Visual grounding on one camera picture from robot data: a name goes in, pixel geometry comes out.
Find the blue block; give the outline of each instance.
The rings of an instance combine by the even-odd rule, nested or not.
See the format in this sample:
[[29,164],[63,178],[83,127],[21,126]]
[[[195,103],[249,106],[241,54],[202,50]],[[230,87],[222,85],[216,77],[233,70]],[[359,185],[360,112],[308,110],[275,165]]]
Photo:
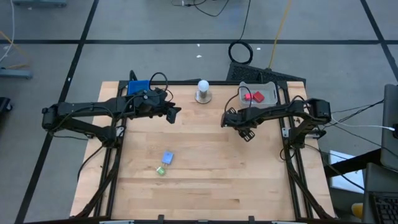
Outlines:
[[128,95],[133,95],[140,90],[149,91],[149,80],[129,81],[129,86],[127,88]]
[[165,151],[164,154],[163,154],[162,162],[164,164],[170,165],[172,163],[172,160],[173,160],[173,155],[174,154],[172,152]]

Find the gray floor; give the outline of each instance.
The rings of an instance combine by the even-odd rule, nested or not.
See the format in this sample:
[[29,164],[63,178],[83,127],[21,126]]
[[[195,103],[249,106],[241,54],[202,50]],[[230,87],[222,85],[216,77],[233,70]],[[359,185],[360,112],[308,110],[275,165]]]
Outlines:
[[[224,1],[208,1],[204,10],[216,12]],[[287,0],[252,0],[244,39],[273,39]],[[17,39],[79,39],[92,1],[69,0],[63,9],[16,7]],[[240,36],[248,1],[232,0],[217,18],[193,7],[173,7],[166,0],[101,0],[88,39],[235,39]],[[368,0],[387,40],[398,39],[397,1]],[[0,0],[0,30],[11,35],[9,1]],[[281,39],[376,40],[360,1],[294,1]],[[77,45],[20,45],[32,58],[31,80],[0,79],[0,96],[10,97],[14,110],[0,129],[0,220],[12,223],[22,202],[41,150],[41,108],[56,103]],[[266,67],[271,45],[253,44],[252,66]],[[398,57],[398,45],[389,46]],[[164,72],[169,80],[203,78],[225,80],[228,44],[85,45],[67,101],[95,101],[101,82],[127,79],[134,69],[141,79]],[[237,58],[247,52],[237,46]],[[12,50],[2,67],[24,63]],[[273,70],[307,79],[311,97],[330,101],[332,110],[374,103],[383,97],[386,83],[396,78],[380,45],[278,45]],[[382,106],[349,121],[381,124]],[[380,142],[381,130],[348,128]],[[76,173],[86,142],[55,139],[45,162],[26,221],[67,218],[76,187]],[[360,139],[330,128],[320,147],[348,154],[375,149]]]

